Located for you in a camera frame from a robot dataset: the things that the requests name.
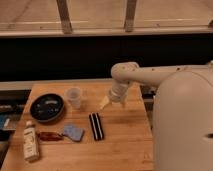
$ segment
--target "dark plate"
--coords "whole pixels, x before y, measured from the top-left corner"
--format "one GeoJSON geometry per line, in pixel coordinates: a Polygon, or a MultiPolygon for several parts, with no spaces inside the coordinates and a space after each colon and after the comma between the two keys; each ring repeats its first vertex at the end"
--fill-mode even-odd
{"type": "Polygon", "coordinates": [[[62,113],[63,106],[63,99],[59,95],[45,94],[33,102],[30,113],[39,122],[49,122],[62,113]]]}

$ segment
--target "floor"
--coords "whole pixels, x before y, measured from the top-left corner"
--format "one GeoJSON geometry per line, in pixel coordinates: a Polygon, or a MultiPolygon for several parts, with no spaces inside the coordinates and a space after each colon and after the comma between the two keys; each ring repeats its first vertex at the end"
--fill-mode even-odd
{"type": "MultiPolygon", "coordinates": [[[[67,0],[74,29],[123,28],[127,0],[67,0]]],[[[135,27],[208,25],[212,0],[137,0],[135,27]]],[[[57,30],[56,1],[1,0],[0,30],[57,30]]]]}

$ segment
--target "clear plastic cup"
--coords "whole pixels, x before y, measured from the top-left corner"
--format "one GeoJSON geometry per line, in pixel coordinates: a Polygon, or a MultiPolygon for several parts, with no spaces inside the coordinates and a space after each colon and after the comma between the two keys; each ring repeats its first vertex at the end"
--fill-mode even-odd
{"type": "Polygon", "coordinates": [[[67,90],[66,97],[73,108],[79,109],[81,107],[82,90],[79,87],[67,90]]]}

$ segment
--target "bottle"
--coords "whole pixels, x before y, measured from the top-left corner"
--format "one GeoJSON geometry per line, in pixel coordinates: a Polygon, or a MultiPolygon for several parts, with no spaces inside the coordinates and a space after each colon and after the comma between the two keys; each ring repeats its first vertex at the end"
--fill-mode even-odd
{"type": "Polygon", "coordinates": [[[39,158],[38,140],[32,121],[26,122],[24,129],[24,159],[32,162],[39,158]]]}

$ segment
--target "white robot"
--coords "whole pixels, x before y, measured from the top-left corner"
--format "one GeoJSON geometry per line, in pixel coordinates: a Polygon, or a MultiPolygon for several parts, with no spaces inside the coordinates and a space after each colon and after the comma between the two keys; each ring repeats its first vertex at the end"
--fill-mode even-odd
{"type": "Polygon", "coordinates": [[[111,102],[123,102],[131,82],[157,87],[153,109],[154,171],[213,171],[213,68],[186,65],[111,69],[111,102]]]}

